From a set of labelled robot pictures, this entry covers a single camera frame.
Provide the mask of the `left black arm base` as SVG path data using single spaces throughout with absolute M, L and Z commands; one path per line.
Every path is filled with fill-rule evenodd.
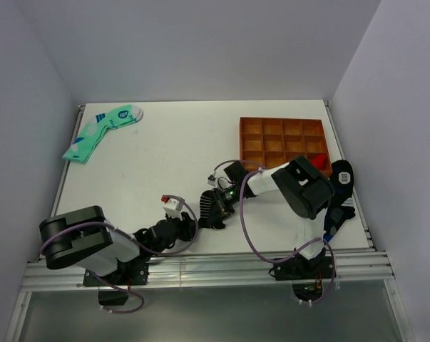
M 83 278 L 84 287 L 107 287 L 107 290 L 98 290 L 98 303 L 104 310 L 113 313 L 129 313 L 140 310 L 144 306 L 144 298 L 134 292 L 134 286 L 144 286 L 148 281 L 148 263 L 118 263 L 118 268 L 106 276 L 96 276 L 92 271 L 86 270 Z M 139 300 L 139 307 L 123 309 L 131 298 Z

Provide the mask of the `black white striped sock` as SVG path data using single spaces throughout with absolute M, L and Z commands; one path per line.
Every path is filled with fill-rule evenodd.
M 223 215 L 210 215 L 210 190 L 204 191 L 200 196 L 199 207 L 200 207 L 200 218 L 198 224 L 201 228 L 222 230 L 225 228 L 223 220 L 227 216 Z

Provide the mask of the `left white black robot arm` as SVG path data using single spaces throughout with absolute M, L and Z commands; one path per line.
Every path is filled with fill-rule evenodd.
M 144 277 L 148 262 L 166 255 L 176 242 L 193 243 L 198 223 L 187 212 L 167 213 L 152 227 L 128 234 L 95 205 L 45 219 L 39 231 L 48 269 L 79 266 L 108 284 L 118 284 L 128 277 Z

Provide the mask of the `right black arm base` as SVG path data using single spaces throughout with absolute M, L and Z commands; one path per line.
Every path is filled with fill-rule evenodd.
M 276 281 L 304 281 L 292 285 L 294 295 L 302 301 L 315 301 L 323 294 L 322 282 L 331 280 L 333 271 L 332 258 L 321 252 L 310 260 L 298 254 L 284 263 L 275 264 L 269 270 L 269 275 Z

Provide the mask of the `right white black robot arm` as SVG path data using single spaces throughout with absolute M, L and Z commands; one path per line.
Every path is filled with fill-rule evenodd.
M 243 166 L 247 160 L 227 160 L 224 173 L 230 183 L 222 188 L 216 185 L 217 169 L 208 177 L 211 190 L 200 196 L 200 218 L 198 224 L 203 228 L 224 229 L 224 220 L 235 213 L 239 205 L 240 223 L 251 250 L 258 254 L 248 236 L 243 216 L 242 201 L 268 192 L 280 192 L 294 214 L 304 220 L 297 230 L 298 245 L 293 255 L 296 272 L 309 278 L 319 270 L 317 257 L 327 246 L 324 239 L 324 217 L 331 204 L 335 190 L 329 179 L 303 156 L 298 156 L 283 165 L 267 169 L 259 165 L 257 170 L 247 171 Z

